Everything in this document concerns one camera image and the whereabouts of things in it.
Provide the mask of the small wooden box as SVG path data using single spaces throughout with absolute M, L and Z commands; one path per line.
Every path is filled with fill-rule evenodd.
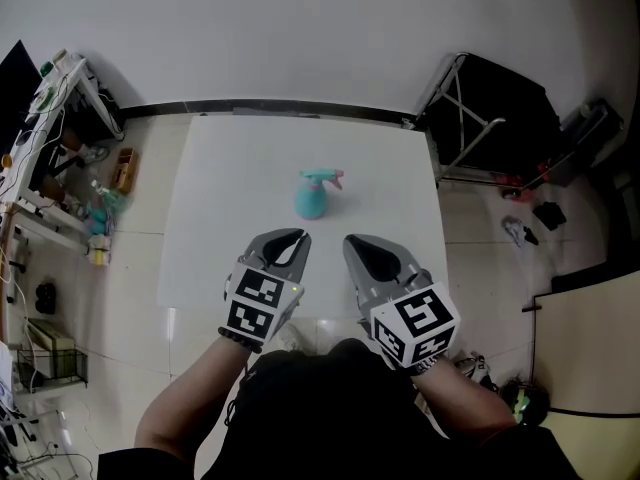
M 110 187 L 124 195 L 131 193 L 137 173 L 139 154 L 133 148 L 121 149 L 111 176 Z

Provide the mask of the beige partition panel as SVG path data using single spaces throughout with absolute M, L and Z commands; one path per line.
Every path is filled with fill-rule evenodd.
M 584 480 L 640 480 L 640 271 L 534 304 L 544 427 Z

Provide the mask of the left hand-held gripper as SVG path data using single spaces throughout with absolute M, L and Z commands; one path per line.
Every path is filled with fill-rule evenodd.
M 289 248 L 289 258 L 281 261 Z M 310 248 L 311 237 L 301 228 L 275 229 L 251 240 L 226 285 L 224 336 L 246 346 L 264 346 L 278 333 L 304 294 L 299 283 Z M 274 275 L 259 270 L 270 267 Z

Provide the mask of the white table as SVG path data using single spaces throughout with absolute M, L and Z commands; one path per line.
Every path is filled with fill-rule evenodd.
M 294 210 L 300 172 L 339 169 L 343 189 L 325 182 L 316 220 Z M 157 300 L 182 311 L 222 315 L 224 284 L 257 235 L 301 228 L 312 239 L 296 315 L 353 318 L 357 305 L 342 253 L 349 234 L 406 247 L 439 282 L 448 279 L 445 240 L 424 134 L 328 119 L 197 116 L 178 165 Z

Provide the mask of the person's right forearm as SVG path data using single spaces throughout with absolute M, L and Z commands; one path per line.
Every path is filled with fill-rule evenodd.
M 481 445 L 516 426 L 509 407 L 497 394 L 463 375 L 445 358 L 411 379 L 449 438 Z

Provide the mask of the olive beige box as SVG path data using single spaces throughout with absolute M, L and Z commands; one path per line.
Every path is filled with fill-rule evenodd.
M 44 350 L 60 352 L 75 349 L 74 338 L 49 320 L 30 319 L 28 332 L 32 340 Z

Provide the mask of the black fabric folding cart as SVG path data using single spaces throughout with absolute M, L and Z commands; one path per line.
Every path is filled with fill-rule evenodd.
M 520 192 L 543 183 L 567 145 L 543 86 L 468 52 L 447 62 L 412 124 L 433 141 L 437 182 Z

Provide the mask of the teal spray bottle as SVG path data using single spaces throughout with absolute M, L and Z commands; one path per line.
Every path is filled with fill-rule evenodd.
M 294 210 L 305 220 L 321 218 L 327 209 L 327 193 L 322 181 L 305 181 L 296 191 Z

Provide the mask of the dark grey suitcase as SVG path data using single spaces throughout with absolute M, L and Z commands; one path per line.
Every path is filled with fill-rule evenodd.
M 562 125 L 567 144 L 562 158 L 550 171 L 548 182 L 568 187 L 590 169 L 604 145 L 623 127 L 624 120 L 604 98 L 581 105 Z

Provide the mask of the pair of black shoes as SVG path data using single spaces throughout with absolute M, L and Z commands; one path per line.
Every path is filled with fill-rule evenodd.
M 56 312 L 57 290 L 53 283 L 46 282 L 37 286 L 35 309 L 45 315 L 54 315 Z

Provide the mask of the pink spray nozzle head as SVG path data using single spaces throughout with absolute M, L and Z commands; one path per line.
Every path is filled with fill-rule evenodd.
M 344 176 L 344 172 L 339 169 L 309 169 L 302 170 L 300 175 L 307 180 L 307 184 L 314 190 L 324 188 L 324 183 L 332 184 L 338 190 L 342 190 L 340 179 Z

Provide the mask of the black green helmet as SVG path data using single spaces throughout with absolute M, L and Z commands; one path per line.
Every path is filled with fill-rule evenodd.
M 550 397 L 546 390 L 516 378 L 501 388 L 500 395 L 519 425 L 539 426 L 550 409 Z

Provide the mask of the person's black clothing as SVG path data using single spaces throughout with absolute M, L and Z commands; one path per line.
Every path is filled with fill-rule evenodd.
M 102 454 L 97 480 L 580 480 L 548 429 L 449 438 L 411 376 L 356 339 L 249 358 L 195 467 L 156 449 Z

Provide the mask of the red plastic bag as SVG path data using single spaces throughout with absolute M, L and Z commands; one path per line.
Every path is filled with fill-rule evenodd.
M 493 180 L 499 185 L 503 199 L 529 202 L 534 198 L 534 191 L 549 180 L 548 167 L 548 162 L 541 162 L 536 171 L 529 170 L 524 176 L 493 174 Z

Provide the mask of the black cloth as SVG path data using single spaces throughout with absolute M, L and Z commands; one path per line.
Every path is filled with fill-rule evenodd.
M 567 222 L 566 216 L 555 202 L 545 201 L 537 205 L 533 214 L 549 231 L 554 231 Z

